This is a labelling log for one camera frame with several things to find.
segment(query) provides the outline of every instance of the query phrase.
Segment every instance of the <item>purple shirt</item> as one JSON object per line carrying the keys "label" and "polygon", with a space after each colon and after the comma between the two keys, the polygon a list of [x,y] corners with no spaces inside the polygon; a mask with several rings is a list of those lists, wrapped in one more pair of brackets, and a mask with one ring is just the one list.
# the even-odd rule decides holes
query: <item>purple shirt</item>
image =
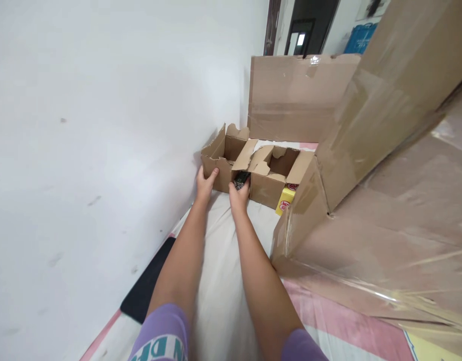
{"label": "purple shirt", "polygon": [[[175,304],[165,304],[144,321],[135,340],[129,361],[187,361],[190,326],[184,311]],[[282,361],[328,361],[310,334],[294,330],[286,340]]]}

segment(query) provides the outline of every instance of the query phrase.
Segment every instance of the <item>hand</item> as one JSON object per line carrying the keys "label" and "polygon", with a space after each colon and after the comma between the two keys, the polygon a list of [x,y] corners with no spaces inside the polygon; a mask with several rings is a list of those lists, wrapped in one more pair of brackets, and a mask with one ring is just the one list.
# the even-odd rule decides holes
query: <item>hand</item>
{"label": "hand", "polygon": [[219,168],[214,168],[209,178],[204,178],[204,169],[201,166],[199,172],[197,173],[196,183],[197,183],[197,196],[196,200],[201,200],[208,202],[211,198],[211,191],[214,181],[216,180],[217,175],[219,174]]}
{"label": "hand", "polygon": [[233,216],[247,213],[247,201],[249,200],[249,179],[240,190],[236,189],[233,182],[229,183],[229,201]]}

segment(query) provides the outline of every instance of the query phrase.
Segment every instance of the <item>yellow box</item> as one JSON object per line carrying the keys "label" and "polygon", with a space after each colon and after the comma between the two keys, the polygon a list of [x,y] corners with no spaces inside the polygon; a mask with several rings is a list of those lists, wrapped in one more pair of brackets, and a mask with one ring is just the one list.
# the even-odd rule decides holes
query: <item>yellow box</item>
{"label": "yellow box", "polygon": [[276,207],[277,215],[281,216],[282,212],[292,203],[294,195],[296,194],[296,188],[297,185],[292,184],[286,184],[286,186],[284,186],[281,193],[281,198],[279,198],[279,202],[277,203]]}

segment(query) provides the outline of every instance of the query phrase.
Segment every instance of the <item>blue container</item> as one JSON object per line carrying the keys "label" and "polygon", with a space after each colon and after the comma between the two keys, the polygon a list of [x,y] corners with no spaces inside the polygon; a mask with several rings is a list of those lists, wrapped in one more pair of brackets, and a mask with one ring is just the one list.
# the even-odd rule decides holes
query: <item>blue container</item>
{"label": "blue container", "polygon": [[363,54],[378,24],[356,25],[346,44],[345,54]]}

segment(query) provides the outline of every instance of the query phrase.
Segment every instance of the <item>open cardboard box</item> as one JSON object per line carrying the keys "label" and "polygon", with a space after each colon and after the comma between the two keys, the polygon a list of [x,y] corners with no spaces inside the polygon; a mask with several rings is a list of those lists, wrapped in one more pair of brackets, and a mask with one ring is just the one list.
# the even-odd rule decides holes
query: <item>open cardboard box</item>
{"label": "open cardboard box", "polygon": [[332,114],[360,59],[355,54],[253,57],[249,128],[239,131],[230,124],[226,132],[224,125],[201,150],[204,175],[219,168],[214,189],[229,193],[229,182],[247,170],[250,198],[275,209],[285,184],[300,183],[313,154],[273,145],[253,154],[257,139],[317,142],[332,127]]}
{"label": "open cardboard box", "polygon": [[248,139],[249,128],[239,131],[235,124],[230,124],[226,131],[224,124],[211,143],[202,148],[204,176],[207,178],[214,168],[219,169],[213,189],[229,193],[229,182],[234,180],[240,170],[247,169],[255,146]]}
{"label": "open cardboard box", "polygon": [[314,153],[265,145],[251,158],[251,193],[255,202],[275,209],[286,183],[298,185]]}

